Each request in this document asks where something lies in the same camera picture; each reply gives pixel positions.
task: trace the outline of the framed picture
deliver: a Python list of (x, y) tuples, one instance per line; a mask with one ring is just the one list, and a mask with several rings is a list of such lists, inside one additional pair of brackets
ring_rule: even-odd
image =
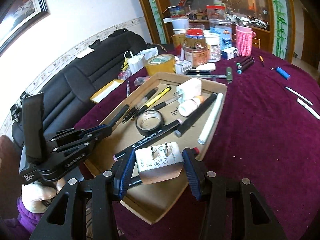
[(45, 0), (15, 0), (0, 23), (0, 56), (15, 38), (47, 13)]

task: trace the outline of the small white bottle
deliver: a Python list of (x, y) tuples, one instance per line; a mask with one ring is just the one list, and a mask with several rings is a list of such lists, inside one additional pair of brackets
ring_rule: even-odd
[(188, 99), (179, 105), (178, 111), (182, 116), (187, 117), (194, 110), (196, 110), (199, 107), (199, 105), (203, 103), (203, 101), (204, 101), (203, 96), (198, 96), (198, 97)]

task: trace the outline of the white wall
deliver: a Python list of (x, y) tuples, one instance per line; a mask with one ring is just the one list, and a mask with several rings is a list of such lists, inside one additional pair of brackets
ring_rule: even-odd
[(293, 0), (294, 16), (296, 18), (296, 37), (294, 42), (294, 52), (301, 59), (303, 40), (304, 40), (304, 20), (303, 20), (303, 4), (300, 0)]
[[(143, 17), (139, 0), (46, 0), (49, 15), (23, 33), (0, 57), (0, 125), (20, 94), (55, 59), (113, 25)], [(131, 29), (146, 42), (146, 23)]]

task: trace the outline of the packing tape roll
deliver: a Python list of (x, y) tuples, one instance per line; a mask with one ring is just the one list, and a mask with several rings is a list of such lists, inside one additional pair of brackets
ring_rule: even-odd
[(174, 64), (176, 60), (172, 54), (161, 54), (147, 60), (146, 70), (149, 76), (157, 72), (174, 73)]
[(163, 126), (164, 120), (159, 111), (145, 111), (136, 119), (136, 127), (139, 133), (145, 137), (153, 134), (159, 129), (162, 129)]

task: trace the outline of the hand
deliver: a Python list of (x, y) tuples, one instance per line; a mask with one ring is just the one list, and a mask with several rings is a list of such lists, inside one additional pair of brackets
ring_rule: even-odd
[(34, 182), (29, 185), (22, 185), (22, 202), (25, 208), (35, 214), (41, 214), (47, 211), (42, 200), (50, 202), (55, 195), (59, 193), (66, 181), (64, 178), (54, 182), (56, 189), (42, 185), (41, 182)]

